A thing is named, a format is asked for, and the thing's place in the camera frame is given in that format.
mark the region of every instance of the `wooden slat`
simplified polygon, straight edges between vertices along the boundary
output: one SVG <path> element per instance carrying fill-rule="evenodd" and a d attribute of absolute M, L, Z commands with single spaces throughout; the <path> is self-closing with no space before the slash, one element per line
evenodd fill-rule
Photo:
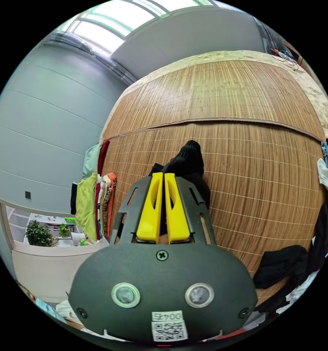
<path fill-rule="evenodd" d="M 102 171 L 118 177 L 112 221 L 131 185 L 154 163 L 166 164 L 190 139 L 201 145 L 217 245 L 238 257 L 252 276 L 265 251 L 309 249 L 325 199 L 316 166 L 320 144 L 255 123 L 190 123 L 113 138 Z M 259 290 L 259 303 L 284 283 Z"/>
<path fill-rule="evenodd" d="M 290 73 L 247 60 L 196 64 L 142 84 L 118 102 L 103 137 L 204 120 L 277 124 L 325 139 L 313 105 Z"/>

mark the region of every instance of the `orange fabric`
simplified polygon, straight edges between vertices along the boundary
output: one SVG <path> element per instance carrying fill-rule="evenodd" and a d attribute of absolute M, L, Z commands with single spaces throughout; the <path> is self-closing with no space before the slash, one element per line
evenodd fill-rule
<path fill-rule="evenodd" d="M 112 188 L 112 195 L 110 196 L 109 202 L 108 202 L 108 213 L 107 213 L 107 219 L 108 219 L 108 225 L 107 225 L 107 238 L 110 236 L 110 223 L 112 219 L 112 210 L 113 210 L 113 201 L 114 201 L 114 182 L 117 179 L 117 176 L 114 173 L 108 173 L 107 174 L 108 178 L 112 182 L 111 188 Z"/>

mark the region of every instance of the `potted plant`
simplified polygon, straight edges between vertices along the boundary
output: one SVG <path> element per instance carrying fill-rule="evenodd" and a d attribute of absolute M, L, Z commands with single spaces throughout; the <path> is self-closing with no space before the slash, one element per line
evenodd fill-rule
<path fill-rule="evenodd" d="M 25 235 L 30 245 L 51 247 L 57 243 L 49 229 L 37 220 L 28 223 Z"/>
<path fill-rule="evenodd" d="M 69 227 L 67 224 L 61 224 L 59 226 L 59 234 L 62 238 L 67 238 L 71 232 L 73 232 L 72 227 Z"/>

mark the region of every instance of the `sticker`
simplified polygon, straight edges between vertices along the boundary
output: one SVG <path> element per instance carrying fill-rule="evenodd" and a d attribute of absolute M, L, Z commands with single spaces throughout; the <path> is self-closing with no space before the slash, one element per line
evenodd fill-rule
<path fill-rule="evenodd" d="M 154 341 L 187 340 L 182 311 L 152 312 L 152 335 Z"/>

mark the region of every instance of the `window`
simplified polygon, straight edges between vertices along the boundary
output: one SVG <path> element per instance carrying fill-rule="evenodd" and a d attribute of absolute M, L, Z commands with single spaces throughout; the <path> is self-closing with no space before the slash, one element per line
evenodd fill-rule
<path fill-rule="evenodd" d="M 147 0 L 133 0 L 133 2 L 146 7 L 148 10 L 154 12 L 158 16 L 164 16 L 167 13 L 163 9 L 161 9 L 160 7 L 154 5 L 153 3 L 151 3 Z"/>
<path fill-rule="evenodd" d="M 94 14 L 110 17 L 125 24 L 132 30 L 154 18 L 146 10 L 122 0 L 113 0 L 94 8 Z"/>
<path fill-rule="evenodd" d="M 114 52 L 124 43 L 124 40 L 115 34 L 88 22 L 80 22 L 74 33 L 99 44 L 110 52 Z"/>
<path fill-rule="evenodd" d="M 111 54 L 133 30 L 155 18 L 183 8 L 212 4 L 212 0 L 111 0 L 74 16 L 57 30 L 88 39 Z"/>
<path fill-rule="evenodd" d="M 61 24 L 59 27 L 56 28 L 56 30 L 60 30 L 60 31 L 67 31 L 68 27 L 70 25 L 73 24 L 73 22 L 75 21 L 75 19 L 78 17 L 78 15 L 74 16 L 73 18 L 69 19 L 68 21 L 64 22 L 63 24 Z"/>
<path fill-rule="evenodd" d="M 199 6 L 199 3 L 194 0 L 155 0 L 155 2 L 162 5 L 169 11 L 175 11 L 185 7 Z"/>

